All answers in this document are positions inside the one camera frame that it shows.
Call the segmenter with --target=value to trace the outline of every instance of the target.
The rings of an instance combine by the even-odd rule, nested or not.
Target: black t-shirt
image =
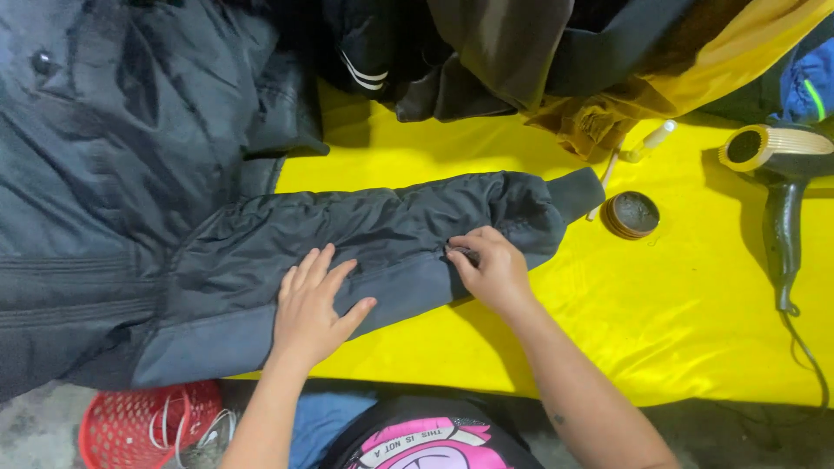
[[[544,469],[478,406],[402,396],[381,401],[339,435],[320,469]]]

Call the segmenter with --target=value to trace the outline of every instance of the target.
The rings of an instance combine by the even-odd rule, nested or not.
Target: forearm
[[[588,360],[544,307],[535,302],[529,308],[525,314],[503,316],[511,318],[508,323],[524,347],[551,423],[583,467],[678,467],[652,424]]]
[[[307,374],[291,360],[270,358],[224,455],[221,469],[287,467],[295,405]]]

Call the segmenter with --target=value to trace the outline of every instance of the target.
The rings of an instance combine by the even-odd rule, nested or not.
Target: hand
[[[446,257],[458,270],[466,289],[481,303],[505,317],[513,311],[538,304],[530,289],[527,262],[497,229],[483,226],[466,236],[449,239],[452,247],[465,247],[480,255],[475,268],[463,253],[447,250]]]
[[[313,249],[281,281],[275,332],[269,362],[280,356],[309,372],[342,345],[376,305],[375,298],[360,300],[339,318],[333,298],[344,278],[356,266],[347,260],[328,273],[336,248]]]

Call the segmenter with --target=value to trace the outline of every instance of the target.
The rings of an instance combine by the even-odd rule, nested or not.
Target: black puffer jacket
[[[284,272],[331,241],[358,334],[465,294],[441,248],[499,227],[550,258],[602,201],[583,170],[406,189],[269,194],[319,151],[315,83],[267,19],[214,0],[0,5],[0,401],[54,378],[161,386],[257,369]]]

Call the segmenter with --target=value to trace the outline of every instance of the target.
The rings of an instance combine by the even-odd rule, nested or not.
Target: yellow fabric
[[[676,118],[751,82],[831,12],[834,0],[753,0],[680,76],[635,76],[589,98],[547,98],[528,124],[593,160],[641,119]]]
[[[502,169],[551,179],[584,165],[553,134],[520,125],[518,116],[400,124],[378,104],[323,92],[323,102],[334,106],[324,114],[332,152],[288,160],[279,192],[397,188]],[[626,147],[658,124],[643,123]],[[766,191],[709,151],[731,132],[681,124],[653,157],[616,166],[608,195],[648,194],[661,211],[653,235],[621,240],[599,220],[581,219],[555,258],[530,273],[547,310],[637,405],[688,397],[819,401],[814,375],[791,358],[791,339],[757,263]],[[595,166],[598,174],[604,166]],[[834,200],[817,198],[834,194],[808,194],[796,328],[834,381]],[[519,344],[474,300],[352,340],[313,376],[536,395]]]

